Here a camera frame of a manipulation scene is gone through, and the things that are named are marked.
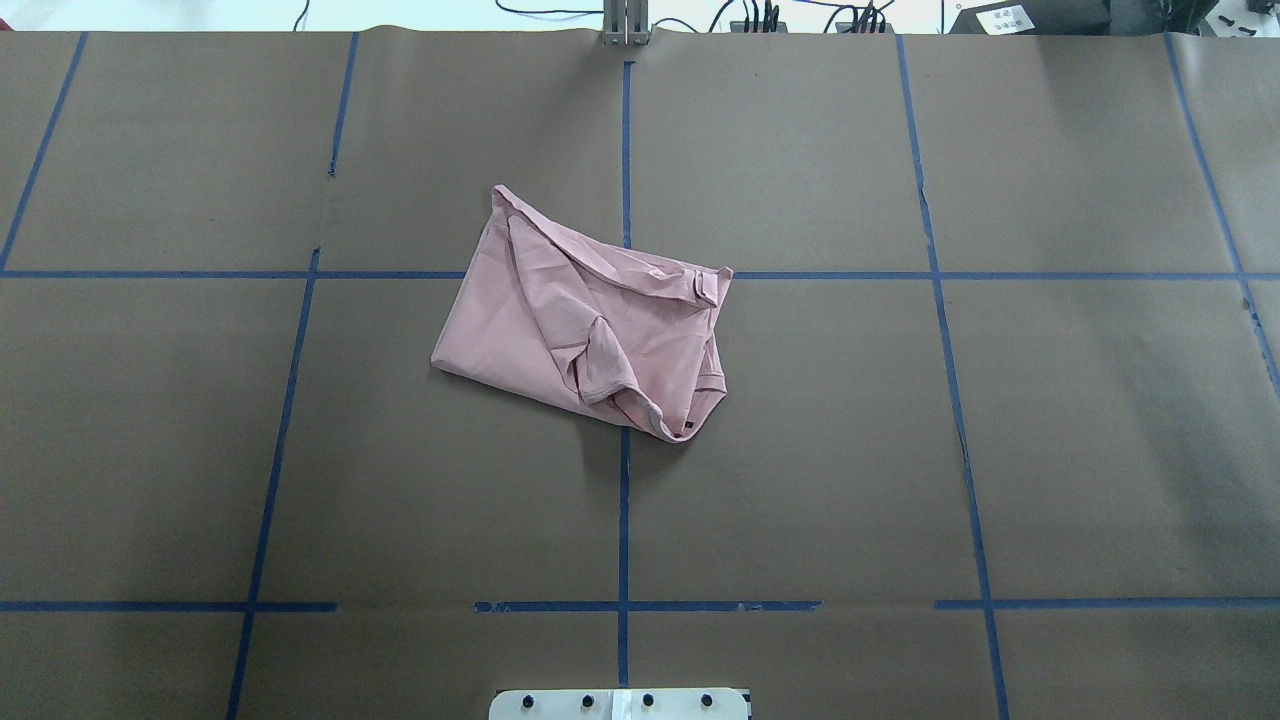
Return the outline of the pink Snoopy t-shirt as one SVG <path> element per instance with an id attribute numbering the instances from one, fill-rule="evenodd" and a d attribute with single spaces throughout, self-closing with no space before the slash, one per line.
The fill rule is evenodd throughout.
<path id="1" fill-rule="evenodd" d="M 598 242 L 498 184 L 430 363 L 682 443 L 727 395 L 716 327 L 732 281 Z"/>

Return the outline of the black USB hub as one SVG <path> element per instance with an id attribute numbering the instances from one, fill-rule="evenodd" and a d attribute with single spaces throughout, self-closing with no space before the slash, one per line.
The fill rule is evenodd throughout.
<path id="1" fill-rule="evenodd" d="M 887 35 L 890 22 L 882 6 L 836 5 L 823 26 L 823 35 Z"/>
<path id="2" fill-rule="evenodd" d="M 739 17 L 727 22 L 727 32 L 739 35 L 787 33 L 788 27 L 782 18 L 782 6 L 776 1 L 737 1 Z"/>

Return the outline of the black box with label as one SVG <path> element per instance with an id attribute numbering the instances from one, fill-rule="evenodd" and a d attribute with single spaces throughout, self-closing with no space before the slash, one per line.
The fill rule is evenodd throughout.
<path id="1" fill-rule="evenodd" d="M 1107 35 L 1107 1 L 978 1 L 960 9 L 947 35 Z"/>

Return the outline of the aluminium frame post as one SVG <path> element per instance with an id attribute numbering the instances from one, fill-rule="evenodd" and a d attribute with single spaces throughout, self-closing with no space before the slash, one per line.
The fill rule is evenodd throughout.
<path id="1" fill-rule="evenodd" d="M 645 46 L 652 38 L 648 0 L 604 0 L 602 44 L 607 47 Z"/>

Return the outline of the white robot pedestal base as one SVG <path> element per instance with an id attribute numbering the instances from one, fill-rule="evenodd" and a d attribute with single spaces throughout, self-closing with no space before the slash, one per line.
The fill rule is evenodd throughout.
<path id="1" fill-rule="evenodd" d="M 512 689 L 489 719 L 751 719 L 749 691 L 730 687 Z"/>

